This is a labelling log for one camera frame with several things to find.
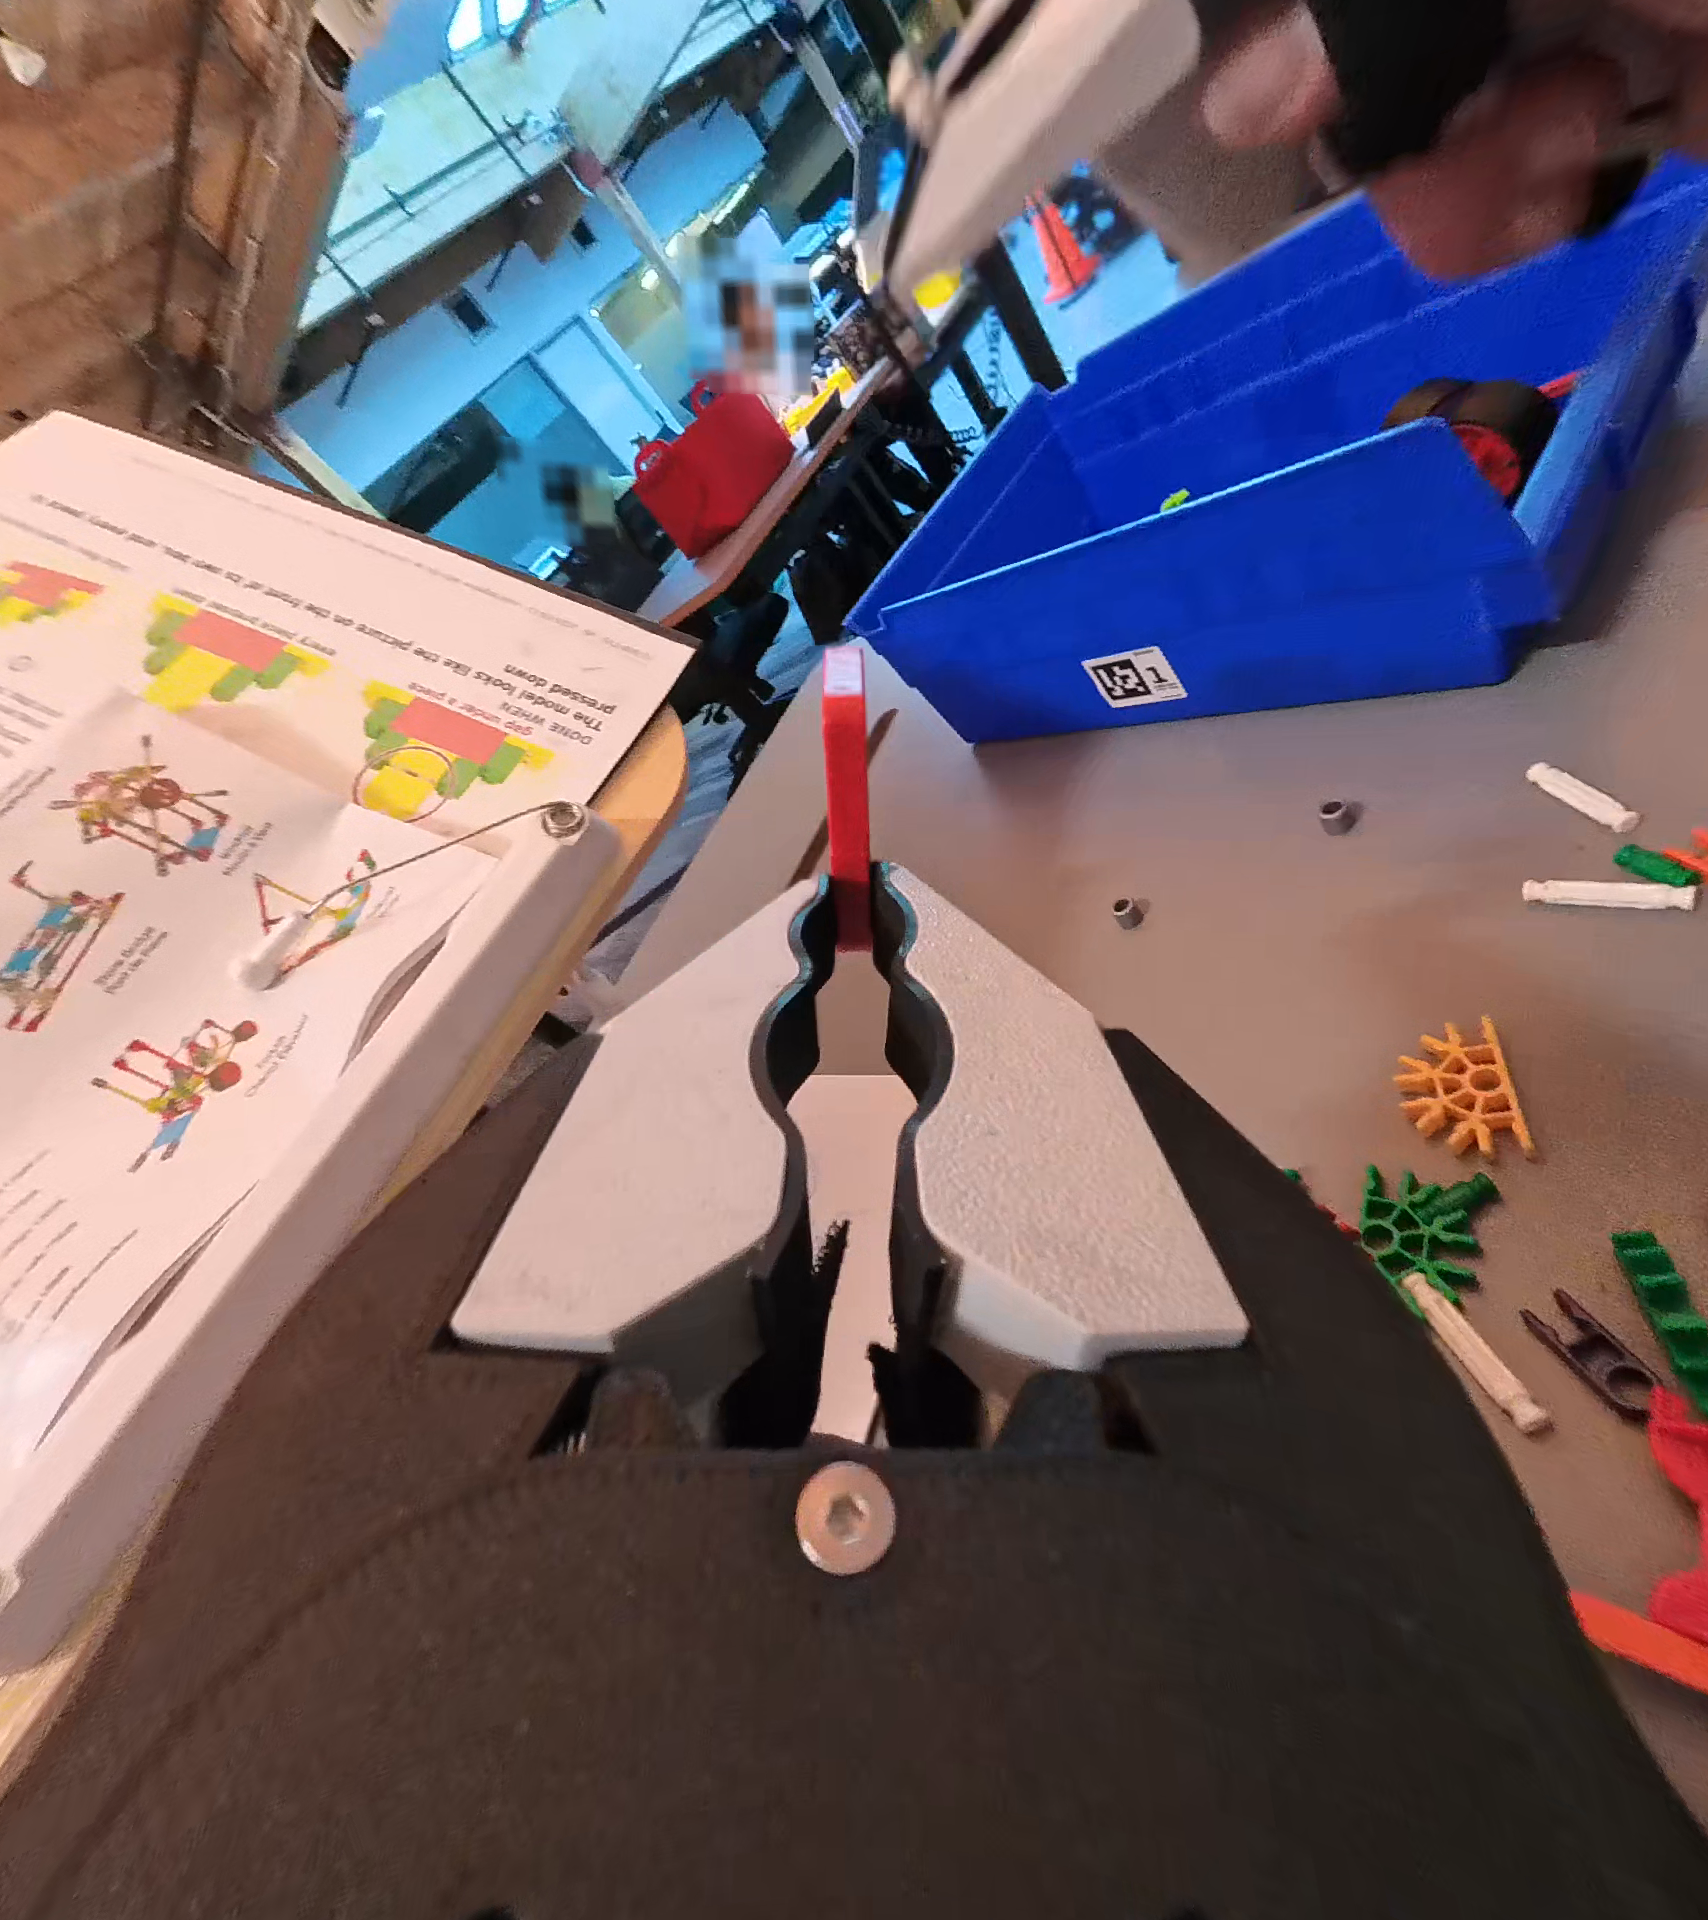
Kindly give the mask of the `red tote bag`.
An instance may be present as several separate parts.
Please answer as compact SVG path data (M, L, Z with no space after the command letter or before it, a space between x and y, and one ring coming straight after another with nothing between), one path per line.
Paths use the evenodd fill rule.
M756 392L699 378L691 420L673 441L643 442L631 465L639 507L687 561L732 537L793 460L793 441Z

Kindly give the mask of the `red clip connector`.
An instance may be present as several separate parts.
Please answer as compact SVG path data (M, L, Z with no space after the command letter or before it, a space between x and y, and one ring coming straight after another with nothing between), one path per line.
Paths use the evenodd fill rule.
M829 647L819 666L823 876L837 953L872 950L872 842L866 655Z

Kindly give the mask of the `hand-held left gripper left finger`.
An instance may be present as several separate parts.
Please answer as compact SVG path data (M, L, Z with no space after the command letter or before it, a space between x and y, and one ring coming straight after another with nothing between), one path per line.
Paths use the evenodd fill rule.
M829 885L793 882L601 1027L453 1338L657 1374L732 1447L809 1437L835 1279L790 1107L835 950Z

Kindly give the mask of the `black office chair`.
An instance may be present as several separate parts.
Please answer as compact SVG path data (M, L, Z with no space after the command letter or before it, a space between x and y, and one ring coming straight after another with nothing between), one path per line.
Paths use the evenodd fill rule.
M792 612L790 601L765 591L754 601L728 607L712 620L694 666L694 712L718 712L734 719L745 741L761 746L786 708L786 696L761 673L763 661L782 636Z

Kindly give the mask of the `laminated picture card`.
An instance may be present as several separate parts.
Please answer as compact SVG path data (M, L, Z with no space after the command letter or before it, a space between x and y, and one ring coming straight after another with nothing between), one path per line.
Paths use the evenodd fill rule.
M493 870L115 691L0 790L0 1508Z

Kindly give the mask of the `wooden background desk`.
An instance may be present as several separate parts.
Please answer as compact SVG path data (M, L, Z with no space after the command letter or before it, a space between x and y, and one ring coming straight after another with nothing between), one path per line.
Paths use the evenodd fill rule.
M697 558L677 556L667 565L635 618L657 631L683 631L723 599L772 585L786 561L844 505L870 529L879 552L894 556L918 518L897 507L873 470L890 426L878 408L906 394L926 397L926 372L900 359L864 372L817 441L796 441L786 468L729 535Z

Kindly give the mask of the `printed instruction sheet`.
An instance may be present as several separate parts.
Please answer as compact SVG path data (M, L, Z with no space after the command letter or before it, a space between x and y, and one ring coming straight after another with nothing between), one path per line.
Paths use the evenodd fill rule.
M501 861L577 826L671 636L88 418L0 445L0 792L110 693Z

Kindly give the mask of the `blue plastic bin white tag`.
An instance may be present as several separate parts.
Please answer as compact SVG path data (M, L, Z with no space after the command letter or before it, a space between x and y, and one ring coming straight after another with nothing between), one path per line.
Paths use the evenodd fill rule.
M1578 601L1708 305L1708 166L1461 282L1332 204L1031 392L846 620L968 742L1505 680ZM1514 507L1430 378L1567 381ZM1193 501L1158 512L1187 489Z

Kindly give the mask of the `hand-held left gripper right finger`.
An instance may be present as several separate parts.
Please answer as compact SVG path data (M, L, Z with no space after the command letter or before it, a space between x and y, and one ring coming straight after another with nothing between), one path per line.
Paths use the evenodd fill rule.
M1100 1020L926 881L881 862L872 960L896 1148L890 1449L974 1449L991 1399L1249 1335L1222 1259Z

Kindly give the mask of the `white document stand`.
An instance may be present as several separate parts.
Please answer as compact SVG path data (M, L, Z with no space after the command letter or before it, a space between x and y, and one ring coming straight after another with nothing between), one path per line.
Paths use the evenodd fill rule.
M577 826L508 831L492 875L129 1341L0 1484L0 1796L103 1642L187 1463L332 1259L462 1136L679 811L659 711Z

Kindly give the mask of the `orange strip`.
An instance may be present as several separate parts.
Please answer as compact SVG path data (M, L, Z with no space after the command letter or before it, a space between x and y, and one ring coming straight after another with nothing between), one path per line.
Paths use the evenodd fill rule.
M1567 1593L1586 1642L1600 1654L1641 1669L1708 1701L1708 1646L1636 1614L1632 1609Z

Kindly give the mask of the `orange traffic cone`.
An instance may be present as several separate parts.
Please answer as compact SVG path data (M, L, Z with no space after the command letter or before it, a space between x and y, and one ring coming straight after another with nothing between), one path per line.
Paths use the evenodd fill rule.
M1027 196L1024 213L1042 269L1043 305L1056 309L1082 299L1100 272L1098 259L1082 249L1076 231L1049 196Z

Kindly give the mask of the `green fan connector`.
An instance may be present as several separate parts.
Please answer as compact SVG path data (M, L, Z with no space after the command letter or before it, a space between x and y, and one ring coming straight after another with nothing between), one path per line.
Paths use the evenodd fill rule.
M1387 1180L1370 1164L1359 1192L1356 1241L1371 1269L1394 1287L1399 1302L1420 1313L1415 1285L1450 1306L1478 1289L1481 1256L1473 1224L1502 1200L1487 1173L1476 1171L1456 1183L1428 1183L1411 1171Z

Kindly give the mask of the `purple clip connector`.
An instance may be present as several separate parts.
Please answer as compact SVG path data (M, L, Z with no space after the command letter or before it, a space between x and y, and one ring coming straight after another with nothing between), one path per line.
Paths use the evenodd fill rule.
M1519 1308L1518 1320L1615 1420L1633 1428L1652 1420L1658 1372L1569 1291L1552 1292L1552 1314Z

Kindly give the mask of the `green ridged piece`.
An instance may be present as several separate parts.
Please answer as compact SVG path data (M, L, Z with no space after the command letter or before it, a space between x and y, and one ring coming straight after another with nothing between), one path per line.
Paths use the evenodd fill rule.
M1615 1230L1610 1246L1682 1399L1708 1425L1708 1319L1658 1236Z

